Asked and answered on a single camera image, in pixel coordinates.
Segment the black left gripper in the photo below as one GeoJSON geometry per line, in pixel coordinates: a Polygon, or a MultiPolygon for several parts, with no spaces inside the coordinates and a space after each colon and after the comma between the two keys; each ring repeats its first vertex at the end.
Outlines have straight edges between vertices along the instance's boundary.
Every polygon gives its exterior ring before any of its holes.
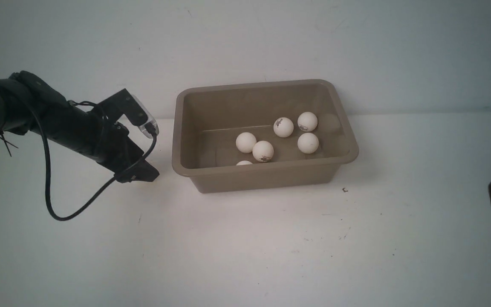
{"type": "Polygon", "coordinates": [[[160,176],[158,169],[148,162],[133,163],[144,151],[129,138],[129,130],[122,124],[103,124],[94,145],[94,161],[115,173],[119,183],[153,182],[160,176]]]}

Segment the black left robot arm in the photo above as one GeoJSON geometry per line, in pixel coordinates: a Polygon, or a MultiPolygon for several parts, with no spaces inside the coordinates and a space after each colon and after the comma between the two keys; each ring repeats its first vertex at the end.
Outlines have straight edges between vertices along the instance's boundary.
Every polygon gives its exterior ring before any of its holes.
{"type": "Polygon", "coordinates": [[[32,131],[109,169],[118,182],[152,182],[159,171],[129,138],[128,128],[119,123],[122,116],[142,130],[152,124],[152,132],[158,131],[127,89],[84,111],[31,72],[0,78],[0,133],[32,131]]]}

